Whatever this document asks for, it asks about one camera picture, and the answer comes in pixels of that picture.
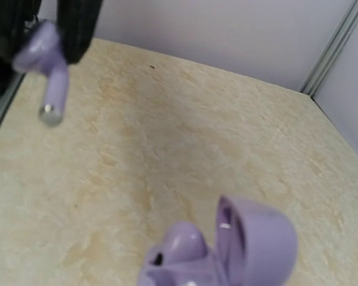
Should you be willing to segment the purple earbud front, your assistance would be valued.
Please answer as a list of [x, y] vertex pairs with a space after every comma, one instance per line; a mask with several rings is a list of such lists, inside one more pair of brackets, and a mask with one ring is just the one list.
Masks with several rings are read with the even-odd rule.
[[203, 259], [208, 247], [200, 230], [192, 223], [171, 226], [150, 259], [155, 266], [176, 265]]

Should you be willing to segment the purple round charging case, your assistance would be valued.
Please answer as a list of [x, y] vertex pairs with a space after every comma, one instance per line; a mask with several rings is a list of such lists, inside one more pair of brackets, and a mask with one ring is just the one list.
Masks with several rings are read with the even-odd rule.
[[282, 212], [230, 195], [219, 199], [215, 247], [207, 244], [206, 257], [155, 266], [157, 245], [146, 254], [137, 285], [284, 285], [298, 254], [297, 233]]

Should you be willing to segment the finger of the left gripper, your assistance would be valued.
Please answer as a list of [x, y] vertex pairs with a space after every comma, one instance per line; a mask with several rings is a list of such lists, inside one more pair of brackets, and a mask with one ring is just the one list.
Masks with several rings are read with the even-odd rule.
[[0, 59], [8, 63], [25, 42], [26, 23], [35, 20], [40, 1], [0, 0]]
[[57, 1], [57, 25], [68, 64], [77, 64], [94, 36], [102, 0]]

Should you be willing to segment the purple earbud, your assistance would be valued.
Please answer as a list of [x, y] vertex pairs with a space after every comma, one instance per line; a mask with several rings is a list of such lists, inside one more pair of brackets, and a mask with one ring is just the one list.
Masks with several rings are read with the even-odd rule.
[[47, 78], [39, 118], [47, 126], [59, 125], [63, 121], [69, 90], [69, 67], [52, 21], [39, 23], [13, 58], [12, 67], [20, 73], [37, 72]]
[[171, 226], [150, 259], [155, 266], [176, 265], [203, 259], [208, 247], [200, 230], [192, 223]]

